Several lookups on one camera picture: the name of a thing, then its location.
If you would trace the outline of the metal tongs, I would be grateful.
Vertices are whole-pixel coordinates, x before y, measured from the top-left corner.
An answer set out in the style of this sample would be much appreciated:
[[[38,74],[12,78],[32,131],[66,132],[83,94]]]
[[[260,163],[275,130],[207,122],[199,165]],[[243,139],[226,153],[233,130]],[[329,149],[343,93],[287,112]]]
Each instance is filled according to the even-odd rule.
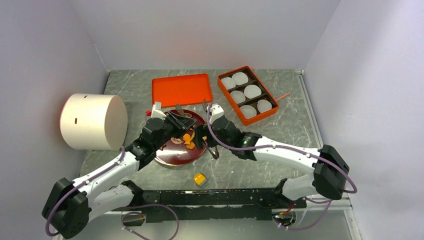
[[[207,112],[208,105],[206,103],[206,99],[204,99],[202,101],[201,105],[202,105],[203,110],[205,112]],[[179,113],[179,115],[181,115],[181,116],[184,116],[185,115],[185,113],[183,111],[183,108],[181,107],[181,105],[179,103],[177,103],[175,105],[175,109],[177,110],[177,112]],[[211,140],[211,141],[208,140],[208,134],[209,133],[207,133],[207,130],[206,130],[206,127],[207,127],[206,126],[206,123],[204,123],[203,125],[204,125],[204,129],[205,129],[205,133],[206,133],[206,137],[203,138],[204,139],[203,146],[211,154],[211,156],[213,157],[213,159],[217,160],[220,157],[220,154],[219,154],[219,151],[218,151],[218,147],[215,145],[214,148],[211,148],[210,142],[213,144],[214,141],[213,140]]]

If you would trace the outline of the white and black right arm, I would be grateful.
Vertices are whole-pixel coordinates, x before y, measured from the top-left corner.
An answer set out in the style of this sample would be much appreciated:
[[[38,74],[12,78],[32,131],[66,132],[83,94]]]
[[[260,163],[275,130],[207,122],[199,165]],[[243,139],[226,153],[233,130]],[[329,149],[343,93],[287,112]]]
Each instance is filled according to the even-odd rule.
[[[224,116],[194,127],[194,143],[207,148],[222,146],[242,160],[282,164],[304,173],[283,180],[276,188],[275,202],[282,208],[310,195],[340,200],[347,192],[349,166],[331,145],[298,147],[277,142],[254,132],[242,132]]]

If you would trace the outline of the dark red round plate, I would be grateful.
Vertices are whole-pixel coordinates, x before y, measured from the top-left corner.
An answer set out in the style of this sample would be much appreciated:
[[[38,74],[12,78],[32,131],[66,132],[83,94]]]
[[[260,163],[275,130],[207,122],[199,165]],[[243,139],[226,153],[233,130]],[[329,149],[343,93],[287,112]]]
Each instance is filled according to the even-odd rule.
[[[190,128],[186,134],[194,138],[193,128]],[[203,147],[203,150],[198,150],[196,147],[189,150],[184,145],[183,136],[180,138],[172,137],[156,152],[155,160],[167,166],[181,166],[197,160],[205,150],[205,147]]]

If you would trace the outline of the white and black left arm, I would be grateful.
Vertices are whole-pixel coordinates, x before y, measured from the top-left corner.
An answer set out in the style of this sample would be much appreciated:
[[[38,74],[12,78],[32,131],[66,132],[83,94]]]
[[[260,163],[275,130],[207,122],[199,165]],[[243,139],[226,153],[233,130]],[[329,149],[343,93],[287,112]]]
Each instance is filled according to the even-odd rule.
[[[111,209],[127,206],[137,210],[142,206],[143,196],[123,185],[109,192],[116,181],[138,172],[157,156],[171,138],[181,138],[196,123],[194,118],[171,111],[152,116],[147,120],[138,138],[127,147],[122,146],[120,155],[98,169],[68,180],[58,180],[42,210],[46,220],[45,233],[49,237],[62,235],[69,239],[76,236],[92,219],[100,215],[106,201],[115,196]]]

